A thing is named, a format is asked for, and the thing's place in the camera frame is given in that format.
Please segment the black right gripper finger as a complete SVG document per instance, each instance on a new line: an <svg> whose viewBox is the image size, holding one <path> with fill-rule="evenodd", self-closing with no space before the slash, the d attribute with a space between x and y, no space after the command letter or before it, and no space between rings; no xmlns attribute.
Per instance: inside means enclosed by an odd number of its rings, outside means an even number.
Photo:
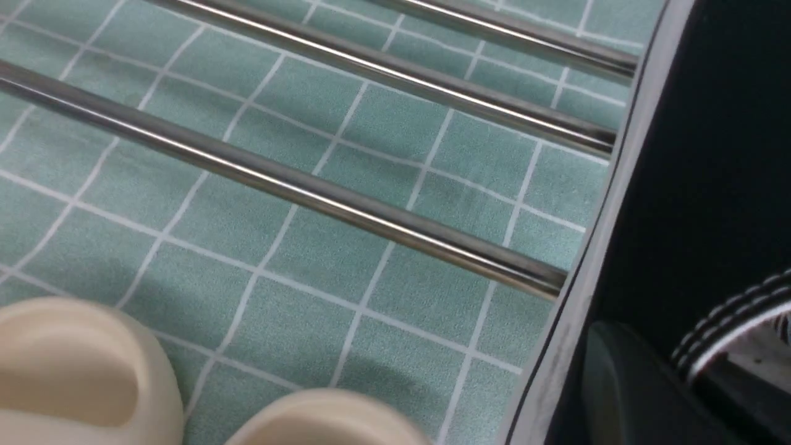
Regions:
<svg viewBox="0 0 791 445"><path fill-rule="evenodd" d="M587 334L582 404L593 444L740 444L633 330L597 321Z"/></svg>

